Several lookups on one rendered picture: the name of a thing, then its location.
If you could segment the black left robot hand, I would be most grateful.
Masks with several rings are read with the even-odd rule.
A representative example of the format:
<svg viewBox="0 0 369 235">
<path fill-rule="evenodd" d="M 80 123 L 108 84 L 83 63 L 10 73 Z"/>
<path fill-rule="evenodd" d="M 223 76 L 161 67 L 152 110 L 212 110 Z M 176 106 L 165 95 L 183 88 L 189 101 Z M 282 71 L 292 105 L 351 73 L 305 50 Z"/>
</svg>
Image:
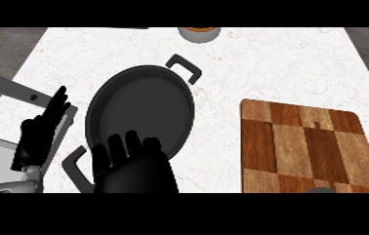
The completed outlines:
<svg viewBox="0 0 369 235">
<path fill-rule="evenodd" d="M 52 148 L 56 127 L 71 106 L 66 101 L 66 87 L 54 93 L 41 115 L 26 119 L 21 125 L 21 141 L 16 147 L 10 170 L 41 166 Z"/>
</svg>

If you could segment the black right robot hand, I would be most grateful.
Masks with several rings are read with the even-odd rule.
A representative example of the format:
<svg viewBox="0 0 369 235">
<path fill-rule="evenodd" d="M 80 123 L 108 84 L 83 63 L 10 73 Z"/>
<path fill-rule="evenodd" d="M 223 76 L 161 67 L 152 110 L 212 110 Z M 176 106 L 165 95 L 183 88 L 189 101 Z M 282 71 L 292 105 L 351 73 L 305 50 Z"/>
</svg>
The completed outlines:
<svg viewBox="0 0 369 235">
<path fill-rule="evenodd" d="M 127 153 L 130 158 L 111 168 L 111 156 Z M 134 131 L 108 138 L 108 146 L 91 149 L 91 173 L 94 193 L 177 194 L 178 188 L 167 156 L 156 137 L 139 139 Z"/>
</svg>

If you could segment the yellow lemon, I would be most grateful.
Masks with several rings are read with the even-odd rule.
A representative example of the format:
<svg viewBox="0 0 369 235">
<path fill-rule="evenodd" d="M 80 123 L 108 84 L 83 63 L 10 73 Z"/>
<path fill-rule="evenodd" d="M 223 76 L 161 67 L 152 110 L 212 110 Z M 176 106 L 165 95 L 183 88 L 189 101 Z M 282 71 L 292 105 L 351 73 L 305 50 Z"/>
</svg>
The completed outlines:
<svg viewBox="0 0 369 235">
<path fill-rule="evenodd" d="M 119 164 L 122 164 L 125 162 L 125 160 L 128 158 L 130 158 L 130 155 L 127 153 L 118 153 L 118 154 L 112 155 L 109 167 L 111 168 L 116 167 Z"/>
</svg>

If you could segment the wooden checkered cutting board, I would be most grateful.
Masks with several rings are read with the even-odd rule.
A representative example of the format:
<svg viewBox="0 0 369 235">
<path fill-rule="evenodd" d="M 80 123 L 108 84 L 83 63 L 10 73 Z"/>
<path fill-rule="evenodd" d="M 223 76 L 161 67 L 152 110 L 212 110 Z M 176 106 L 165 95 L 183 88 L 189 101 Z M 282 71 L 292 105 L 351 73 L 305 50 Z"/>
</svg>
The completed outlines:
<svg viewBox="0 0 369 235">
<path fill-rule="evenodd" d="M 252 193 L 369 193 L 369 141 L 354 113 L 243 99 L 240 183 Z"/>
</svg>

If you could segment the dark grey rounded object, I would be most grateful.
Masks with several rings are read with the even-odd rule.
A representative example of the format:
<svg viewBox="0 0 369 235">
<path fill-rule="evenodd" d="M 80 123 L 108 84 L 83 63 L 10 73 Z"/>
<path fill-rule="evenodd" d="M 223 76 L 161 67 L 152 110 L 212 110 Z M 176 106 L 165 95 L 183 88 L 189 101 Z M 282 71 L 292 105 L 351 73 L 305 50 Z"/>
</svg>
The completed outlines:
<svg viewBox="0 0 369 235">
<path fill-rule="evenodd" d="M 333 189 L 330 189 L 329 187 L 314 187 L 310 188 L 305 193 L 336 193 L 336 191 Z"/>
</svg>

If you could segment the grey cup with orange top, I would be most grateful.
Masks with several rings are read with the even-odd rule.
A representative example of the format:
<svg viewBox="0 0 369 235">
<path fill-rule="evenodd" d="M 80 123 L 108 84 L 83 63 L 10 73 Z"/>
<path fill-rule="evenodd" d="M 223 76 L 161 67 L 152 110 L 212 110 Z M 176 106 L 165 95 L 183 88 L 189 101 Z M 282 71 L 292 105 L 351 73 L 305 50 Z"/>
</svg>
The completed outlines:
<svg viewBox="0 0 369 235">
<path fill-rule="evenodd" d="M 218 27 L 178 27 L 181 37 L 192 43 L 204 44 L 218 37 Z"/>
</svg>

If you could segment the black two-handled pot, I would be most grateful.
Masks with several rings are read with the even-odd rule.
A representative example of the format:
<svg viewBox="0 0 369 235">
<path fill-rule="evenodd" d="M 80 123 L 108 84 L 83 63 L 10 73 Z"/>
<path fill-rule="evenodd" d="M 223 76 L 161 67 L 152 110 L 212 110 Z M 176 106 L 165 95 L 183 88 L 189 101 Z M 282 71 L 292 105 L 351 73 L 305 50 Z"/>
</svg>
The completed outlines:
<svg viewBox="0 0 369 235">
<path fill-rule="evenodd" d="M 140 137 L 156 137 L 162 152 L 173 157 L 190 135 L 195 102 L 189 86 L 202 76 L 199 67 L 180 56 L 165 66 L 139 65 L 115 74 L 99 88 L 85 117 L 87 144 L 62 162 L 78 190 L 93 192 L 77 161 L 108 137 L 136 131 Z"/>
</svg>

